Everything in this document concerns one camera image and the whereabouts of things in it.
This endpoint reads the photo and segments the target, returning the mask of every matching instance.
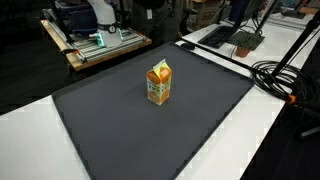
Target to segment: orange juice carton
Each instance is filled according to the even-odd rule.
[[[160,106],[169,98],[171,75],[165,59],[147,72],[148,99]]]

